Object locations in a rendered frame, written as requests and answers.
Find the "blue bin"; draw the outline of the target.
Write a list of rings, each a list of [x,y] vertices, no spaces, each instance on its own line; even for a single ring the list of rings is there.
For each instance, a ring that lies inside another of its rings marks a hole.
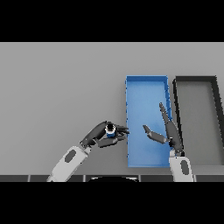
[[[144,125],[166,136],[159,103],[172,119],[170,89],[167,75],[127,75],[126,80],[126,125],[128,167],[169,167],[170,146],[147,137]]]

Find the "dark grey bin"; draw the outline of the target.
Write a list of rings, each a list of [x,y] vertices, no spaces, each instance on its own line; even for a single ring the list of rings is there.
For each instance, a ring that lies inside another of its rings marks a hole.
[[[224,165],[224,114],[216,76],[172,82],[179,134],[192,165]]]

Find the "blue pipe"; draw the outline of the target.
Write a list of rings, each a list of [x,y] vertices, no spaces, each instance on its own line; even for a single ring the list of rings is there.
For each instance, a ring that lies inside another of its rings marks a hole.
[[[116,135],[116,126],[113,123],[108,123],[105,127],[107,138],[114,137]]]

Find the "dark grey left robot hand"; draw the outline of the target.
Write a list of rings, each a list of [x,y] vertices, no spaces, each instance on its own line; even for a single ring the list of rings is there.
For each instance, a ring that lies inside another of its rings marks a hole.
[[[113,122],[105,121],[97,124],[80,141],[80,145],[84,149],[86,149],[87,147],[91,148],[94,145],[97,145],[99,148],[104,148],[116,145],[119,141],[125,140],[126,136],[130,133],[127,127],[113,123],[115,125],[115,136],[107,138],[105,127],[107,126],[108,123]]]

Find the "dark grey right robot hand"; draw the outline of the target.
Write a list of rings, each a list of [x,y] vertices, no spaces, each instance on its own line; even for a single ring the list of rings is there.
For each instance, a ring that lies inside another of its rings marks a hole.
[[[181,137],[179,134],[179,130],[176,127],[173,120],[171,120],[169,116],[167,115],[165,106],[163,105],[162,102],[159,103],[159,108],[164,120],[166,136],[163,136],[162,134],[159,134],[157,132],[150,130],[150,128],[146,124],[143,126],[143,129],[149,139],[159,142],[161,144],[168,143],[169,146],[174,149],[174,154],[176,156],[183,157],[185,155],[185,152],[184,152],[184,147],[183,147]]]

